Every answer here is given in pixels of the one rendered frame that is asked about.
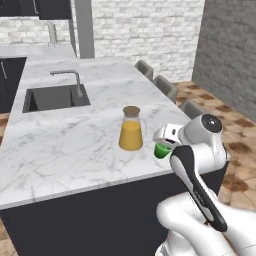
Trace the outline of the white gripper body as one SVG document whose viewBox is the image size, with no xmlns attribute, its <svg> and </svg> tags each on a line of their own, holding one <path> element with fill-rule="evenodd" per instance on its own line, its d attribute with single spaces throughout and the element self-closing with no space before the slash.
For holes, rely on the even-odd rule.
<svg viewBox="0 0 256 256">
<path fill-rule="evenodd" d="M 174 126 L 171 124 L 166 124 L 164 127 L 159 128 L 153 135 L 153 141 L 169 148 L 173 148 L 175 144 L 173 129 Z"/>
</svg>

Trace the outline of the green cup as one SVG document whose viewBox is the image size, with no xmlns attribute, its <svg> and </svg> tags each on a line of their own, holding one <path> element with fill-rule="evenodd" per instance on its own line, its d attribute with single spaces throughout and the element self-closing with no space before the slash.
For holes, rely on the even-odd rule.
<svg viewBox="0 0 256 256">
<path fill-rule="evenodd" d="M 161 143 L 156 143 L 154 148 L 154 155 L 158 159 L 165 158 L 170 152 L 172 151 L 171 148 L 163 145 Z"/>
</svg>

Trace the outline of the glass pitcher of orange juice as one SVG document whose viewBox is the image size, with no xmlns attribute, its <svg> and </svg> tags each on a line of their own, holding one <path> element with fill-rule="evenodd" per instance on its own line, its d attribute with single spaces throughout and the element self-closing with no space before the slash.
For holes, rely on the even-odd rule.
<svg viewBox="0 0 256 256">
<path fill-rule="evenodd" d="M 136 151 L 143 146 L 143 138 L 147 134 L 146 121 L 140 118 L 140 108 L 125 106 L 119 136 L 119 146 L 127 151 Z"/>
</svg>

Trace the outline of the grey stool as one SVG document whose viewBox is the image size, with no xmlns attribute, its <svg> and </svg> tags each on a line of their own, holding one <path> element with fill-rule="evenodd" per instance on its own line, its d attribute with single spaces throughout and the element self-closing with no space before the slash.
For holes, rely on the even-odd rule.
<svg viewBox="0 0 256 256">
<path fill-rule="evenodd" d="M 154 80 L 153 84 L 173 103 L 176 103 L 178 88 L 164 78 L 162 75 L 158 75 Z"/>
<path fill-rule="evenodd" d="M 195 117 L 206 114 L 206 111 L 198 105 L 196 102 L 194 102 L 191 99 L 185 100 L 179 108 L 190 118 L 194 119 Z"/>
<path fill-rule="evenodd" d="M 139 60 L 135 67 L 150 81 L 153 81 L 153 68 L 145 61 Z"/>
</svg>

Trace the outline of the grey sink tap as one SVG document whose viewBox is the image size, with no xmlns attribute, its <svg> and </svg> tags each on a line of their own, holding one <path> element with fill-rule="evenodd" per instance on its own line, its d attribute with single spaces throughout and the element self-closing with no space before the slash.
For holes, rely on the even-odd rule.
<svg viewBox="0 0 256 256">
<path fill-rule="evenodd" d="M 59 71 L 50 71 L 49 72 L 50 75 L 54 76 L 54 75 L 57 75 L 57 74 L 74 74 L 75 77 L 76 77 L 76 92 L 78 94 L 78 97 L 82 97 L 83 96 L 83 93 L 81 91 L 81 88 L 80 88 L 80 76 L 79 76 L 79 73 L 75 70 L 59 70 Z M 60 91 L 64 92 L 68 92 L 71 96 L 72 96 L 72 89 L 70 88 L 70 86 L 60 86 L 61 88 L 59 89 Z"/>
</svg>

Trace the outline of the dark island cabinet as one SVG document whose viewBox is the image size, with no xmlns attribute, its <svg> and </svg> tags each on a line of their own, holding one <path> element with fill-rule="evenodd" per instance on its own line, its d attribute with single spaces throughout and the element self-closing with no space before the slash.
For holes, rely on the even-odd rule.
<svg viewBox="0 0 256 256">
<path fill-rule="evenodd" d="M 186 191 L 172 172 L 48 199 L 2 183 L 0 218 L 19 256 L 154 256 L 167 236 L 157 204 Z"/>
</svg>

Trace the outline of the dark sink basin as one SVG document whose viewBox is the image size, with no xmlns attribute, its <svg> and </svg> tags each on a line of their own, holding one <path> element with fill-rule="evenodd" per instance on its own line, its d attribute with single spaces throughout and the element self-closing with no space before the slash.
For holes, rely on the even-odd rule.
<svg viewBox="0 0 256 256">
<path fill-rule="evenodd" d="M 23 113 L 89 106 L 84 85 L 30 88 L 26 91 Z"/>
</svg>

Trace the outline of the grey pillar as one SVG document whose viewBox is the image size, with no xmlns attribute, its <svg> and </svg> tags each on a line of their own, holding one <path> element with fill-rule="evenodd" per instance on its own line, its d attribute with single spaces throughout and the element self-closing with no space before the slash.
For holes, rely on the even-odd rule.
<svg viewBox="0 0 256 256">
<path fill-rule="evenodd" d="M 91 0 L 74 0 L 81 59 L 94 58 L 94 33 Z"/>
</svg>

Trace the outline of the small grey tap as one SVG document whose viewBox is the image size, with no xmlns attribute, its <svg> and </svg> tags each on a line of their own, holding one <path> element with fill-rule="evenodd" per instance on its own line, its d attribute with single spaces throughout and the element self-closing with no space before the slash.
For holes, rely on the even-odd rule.
<svg viewBox="0 0 256 256">
<path fill-rule="evenodd" d="M 56 46 L 58 44 L 56 27 L 52 22 L 47 23 L 49 33 L 49 45 Z"/>
</svg>

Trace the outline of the dark base cupboards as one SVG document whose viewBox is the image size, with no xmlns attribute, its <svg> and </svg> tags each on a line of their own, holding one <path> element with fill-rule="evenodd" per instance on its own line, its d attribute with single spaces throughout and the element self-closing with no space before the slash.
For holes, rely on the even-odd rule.
<svg viewBox="0 0 256 256">
<path fill-rule="evenodd" d="M 0 58 L 0 113 L 9 113 L 25 66 L 26 57 Z"/>
</svg>

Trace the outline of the dark wall cupboards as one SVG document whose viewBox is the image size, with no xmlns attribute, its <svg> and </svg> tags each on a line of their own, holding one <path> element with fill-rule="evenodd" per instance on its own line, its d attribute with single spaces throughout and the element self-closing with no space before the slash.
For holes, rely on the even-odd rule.
<svg viewBox="0 0 256 256">
<path fill-rule="evenodd" d="M 70 0 L 0 0 L 0 17 L 32 16 L 40 20 L 69 20 Z"/>
</svg>

